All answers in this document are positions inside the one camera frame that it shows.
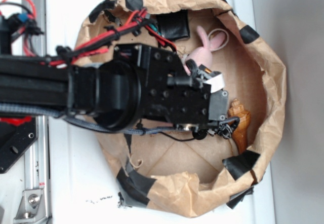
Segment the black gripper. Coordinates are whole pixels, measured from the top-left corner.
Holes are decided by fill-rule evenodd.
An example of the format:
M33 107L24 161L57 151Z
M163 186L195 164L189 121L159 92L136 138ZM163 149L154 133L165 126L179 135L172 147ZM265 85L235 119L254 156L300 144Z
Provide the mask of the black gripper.
M114 48L113 71L126 128L141 118L163 121L178 130L191 130L195 138L214 131L229 138L228 92L221 72L186 63L173 52L144 44Z

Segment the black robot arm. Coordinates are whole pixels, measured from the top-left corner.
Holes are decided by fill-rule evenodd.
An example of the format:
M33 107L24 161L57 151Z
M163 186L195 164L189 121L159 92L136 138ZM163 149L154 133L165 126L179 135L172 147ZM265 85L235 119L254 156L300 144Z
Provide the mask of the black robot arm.
M46 115L102 133L191 131L229 139L220 72L144 44L115 47L109 62L58 69L39 59L1 58L1 116Z

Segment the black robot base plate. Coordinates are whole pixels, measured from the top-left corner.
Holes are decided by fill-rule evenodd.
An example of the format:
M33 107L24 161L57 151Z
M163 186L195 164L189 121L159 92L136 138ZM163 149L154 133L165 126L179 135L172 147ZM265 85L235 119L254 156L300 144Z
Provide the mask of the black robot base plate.
M7 173L36 139L36 118L1 118L1 174Z

